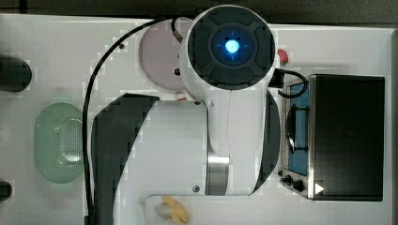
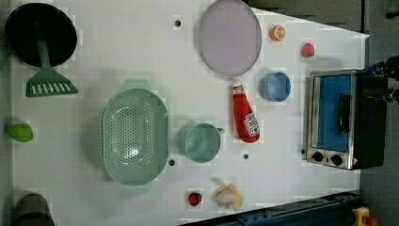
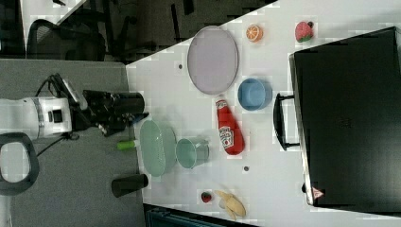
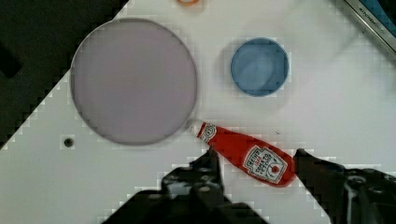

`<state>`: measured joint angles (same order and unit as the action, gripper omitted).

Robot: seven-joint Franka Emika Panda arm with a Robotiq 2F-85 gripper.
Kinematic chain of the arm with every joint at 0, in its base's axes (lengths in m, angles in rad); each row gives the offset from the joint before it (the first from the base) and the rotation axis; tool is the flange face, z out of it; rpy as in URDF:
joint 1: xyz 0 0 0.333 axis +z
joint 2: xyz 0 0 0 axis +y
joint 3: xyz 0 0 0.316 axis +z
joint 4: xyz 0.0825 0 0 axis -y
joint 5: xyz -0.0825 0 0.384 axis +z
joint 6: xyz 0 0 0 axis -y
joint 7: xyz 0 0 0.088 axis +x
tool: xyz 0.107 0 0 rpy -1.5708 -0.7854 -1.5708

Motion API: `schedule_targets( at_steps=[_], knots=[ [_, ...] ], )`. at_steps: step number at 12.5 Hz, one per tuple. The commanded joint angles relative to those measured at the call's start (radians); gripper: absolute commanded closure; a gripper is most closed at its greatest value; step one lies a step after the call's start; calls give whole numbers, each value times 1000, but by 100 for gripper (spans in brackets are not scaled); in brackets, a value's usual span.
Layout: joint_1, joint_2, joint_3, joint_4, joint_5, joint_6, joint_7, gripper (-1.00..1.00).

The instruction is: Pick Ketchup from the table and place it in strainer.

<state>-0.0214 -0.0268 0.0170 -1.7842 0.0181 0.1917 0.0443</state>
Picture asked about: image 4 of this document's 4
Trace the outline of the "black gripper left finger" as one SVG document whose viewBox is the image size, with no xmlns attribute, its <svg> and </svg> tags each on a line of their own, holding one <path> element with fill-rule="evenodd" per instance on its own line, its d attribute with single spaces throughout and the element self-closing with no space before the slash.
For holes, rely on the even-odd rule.
<svg viewBox="0 0 396 224">
<path fill-rule="evenodd" d="M 159 190 L 141 190 L 102 224 L 268 224 L 250 206 L 224 194 L 212 148 L 163 177 Z"/>
</svg>

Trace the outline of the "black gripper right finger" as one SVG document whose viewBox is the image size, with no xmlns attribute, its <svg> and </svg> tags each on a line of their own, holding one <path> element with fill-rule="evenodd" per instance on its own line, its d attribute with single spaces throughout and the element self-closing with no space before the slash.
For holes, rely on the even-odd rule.
<svg viewBox="0 0 396 224">
<path fill-rule="evenodd" d="M 396 179 L 372 168 L 347 169 L 299 148 L 294 171 L 332 224 L 396 224 Z"/>
</svg>

